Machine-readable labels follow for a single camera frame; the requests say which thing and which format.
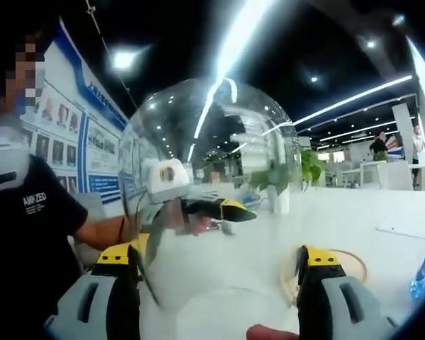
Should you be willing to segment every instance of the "transparent sphere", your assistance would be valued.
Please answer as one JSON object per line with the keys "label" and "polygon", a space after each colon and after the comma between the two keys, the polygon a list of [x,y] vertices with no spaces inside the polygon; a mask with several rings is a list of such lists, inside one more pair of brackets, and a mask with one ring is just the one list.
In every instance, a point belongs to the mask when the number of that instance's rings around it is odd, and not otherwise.
{"label": "transparent sphere", "polygon": [[214,290],[279,294],[302,178],[295,128],[273,99],[231,79],[183,81],[131,117],[119,162],[140,270],[159,306]]}

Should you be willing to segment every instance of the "black t-shirt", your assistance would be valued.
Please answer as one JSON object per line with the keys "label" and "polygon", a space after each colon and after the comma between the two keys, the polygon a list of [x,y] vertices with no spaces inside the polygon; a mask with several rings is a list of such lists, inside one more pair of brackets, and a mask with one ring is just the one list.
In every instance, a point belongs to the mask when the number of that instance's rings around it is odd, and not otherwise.
{"label": "black t-shirt", "polygon": [[31,157],[21,187],[0,191],[0,320],[8,325],[5,334],[18,325],[40,329],[56,314],[57,301],[80,276],[67,236],[87,215],[38,157]]}
{"label": "black t-shirt", "polygon": [[380,151],[387,151],[387,147],[383,140],[378,138],[370,145],[370,150],[373,151],[373,154],[377,154]]}

